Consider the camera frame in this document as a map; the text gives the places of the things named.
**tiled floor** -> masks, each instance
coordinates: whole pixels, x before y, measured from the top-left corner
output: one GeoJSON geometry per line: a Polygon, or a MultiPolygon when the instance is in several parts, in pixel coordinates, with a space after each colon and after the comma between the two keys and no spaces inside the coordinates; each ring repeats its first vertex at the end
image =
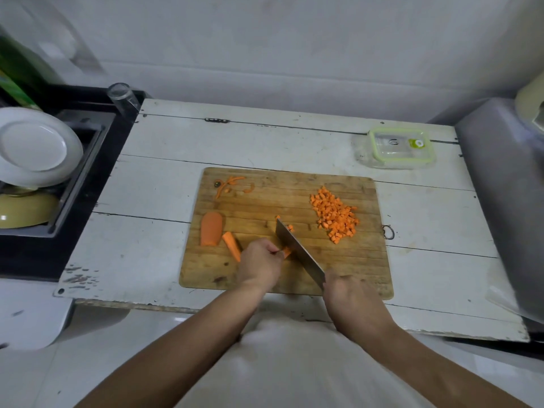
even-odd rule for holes
{"type": "MultiPolygon", "coordinates": [[[[137,351],[189,315],[131,311],[105,329],[56,343],[39,351],[0,350],[3,408],[73,407],[88,391],[137,351]]],[[[512,364],[474,355],[438,337],[423,343],[531,406],[544,400],[544,362],[508,356],[512,364]]]]}

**kitchen knife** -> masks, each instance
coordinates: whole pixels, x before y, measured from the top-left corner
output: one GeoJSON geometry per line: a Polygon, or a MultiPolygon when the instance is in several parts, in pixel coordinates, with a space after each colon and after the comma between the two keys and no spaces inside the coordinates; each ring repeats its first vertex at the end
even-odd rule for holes
{"type": "Polygon", "coordinates": [[[308,253],[304,246],[296,239],[296,237],[289,231],[289,229],[281,222],[280,219],[276,219],[276,235],[277,237],[296,253],[296,257],[303,264],[306,272],[312,277],[317,285],[323,290],[323,283],[325,283],[325,272],[319,264],[316,262],[312,255],[308,253]]]}

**wooden cutting board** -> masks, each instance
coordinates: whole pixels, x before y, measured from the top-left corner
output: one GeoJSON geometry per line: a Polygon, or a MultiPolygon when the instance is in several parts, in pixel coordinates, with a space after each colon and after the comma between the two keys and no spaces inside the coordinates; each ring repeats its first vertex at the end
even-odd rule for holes
{"type": "MultiPolygon", "coordinates": [[[[223,232],[234,233],[242,248],[261,237],[283,247],[275,235],[275,217],[280,215],[283,223],[293,225],[294,235],[323,269],[332,267],[340,275],[371,281],[384,300],[393,297],[380,207],[371,178],[208,167],[200,181],[181,266],[181,286],[228,289],[235,284],[238,264],[225,243],[200,246],[200,221],[210,211],[223,215],[223,232]],[[239,180],[237,185],[230,186],[229,193],[215,199],[214,183],[218,179],[226,181],[230,176],[246,179],[239,180]],[[255,190],[244,193],[251,183],[255,184],[255,190]],[[317,215],[309,202],[310,194],[315,194],[322,185],[344,203],[358,208],[357,233],[337,245],[329,240],[324,229],[317,228],[317,215]]],[[[284,261],[280,279],[271,292],[322,294],[294,255],[284,261]]]]}

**person's right hand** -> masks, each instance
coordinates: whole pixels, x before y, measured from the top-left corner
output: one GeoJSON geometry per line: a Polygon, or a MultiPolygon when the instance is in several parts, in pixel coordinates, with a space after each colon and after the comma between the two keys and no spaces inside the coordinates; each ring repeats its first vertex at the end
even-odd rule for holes
{"type": "Polygon", "coordinates": [[[399,329],[370,283],[328,271],[323,288],[323,300],[336,329],[363,348],[399,329]]]}

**metal ring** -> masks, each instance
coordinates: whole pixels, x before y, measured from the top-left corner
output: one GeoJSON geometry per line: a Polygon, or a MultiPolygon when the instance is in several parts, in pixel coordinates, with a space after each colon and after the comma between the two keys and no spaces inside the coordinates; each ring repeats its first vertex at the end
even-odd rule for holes
{"type": "Polygon", "coordinates": [[[384,238],[387,239],[387,240],[393,240],[395,239],[395,231],[393,230],[393,228],[390,226],[390,225],[382,225],[381,226],[382,230],[384,231],[384,238]],[[391,238],[388,238],[387,236],[385,236],[385,228],[388,227],[389,230],[391,231],[391,233],[393,234],[393,236],[391,236],[391,238]]]}

